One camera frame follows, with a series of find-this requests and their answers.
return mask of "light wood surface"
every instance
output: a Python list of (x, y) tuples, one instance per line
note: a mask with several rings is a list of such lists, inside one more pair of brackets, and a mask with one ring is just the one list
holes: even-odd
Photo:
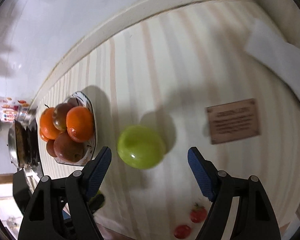
[[(195, 202), (210, 203), (197, 186), (187, 151), (197, 146), (217, 169), (260, 178), (279, 226), (289, 223), (300, 202), (300, 107), (291, 91), (243, 46), (254, 19), (280, 31), (253, 0), (219, 0), (164, 12), (116, 34), (75, 64), (41, 99), (56, 106), (81, 90), (98, 122), (97, 152), (109, 146), (113, 159), (101, 191), (106, 205), (96, 222), (133, 239), (174, 239), (189, 224)], [(205, 108), (255, 98), (261, 135), (211, 145)], [(125, 165), (116, 153), (120, 132), (144, 124), (162, 135), (169, 152), (149, 170)], [(66, 177), (77, 167), (56, 163), (39, 138), (43, 172)], [(224, 239), (235, 218), (233, 201)]]

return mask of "tomato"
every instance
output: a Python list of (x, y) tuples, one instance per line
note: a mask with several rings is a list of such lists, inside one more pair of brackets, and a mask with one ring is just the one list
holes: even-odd
[(178, 239), (185, 239), (191, 234), (191, 227), (187, 225), (177, 226), (174, 230), (174, 236)]
[(194, 223), (201, 223), (205, 221), (207, 218), (207, 211), (204, 207), (199, 206), (198, 204), (195, 205), (194, 209), (190, 213), (190, 219)]

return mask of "metal pot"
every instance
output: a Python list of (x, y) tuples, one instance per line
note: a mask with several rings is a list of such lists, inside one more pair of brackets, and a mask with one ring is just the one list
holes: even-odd
[(12, 163), (18, 168), (24, 168), (25, 160), (23, 133), (25, 129), (20, 122), (14, 121), (8, 132), (8, 149)]

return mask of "wall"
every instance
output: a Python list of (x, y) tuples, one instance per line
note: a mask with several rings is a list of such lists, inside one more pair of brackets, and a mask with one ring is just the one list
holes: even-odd
[(11, 124), (4, 123), (0, 131), (0, 174), (15, 173), (17, 168), (11, 163), (8, 151), (8, 130)]

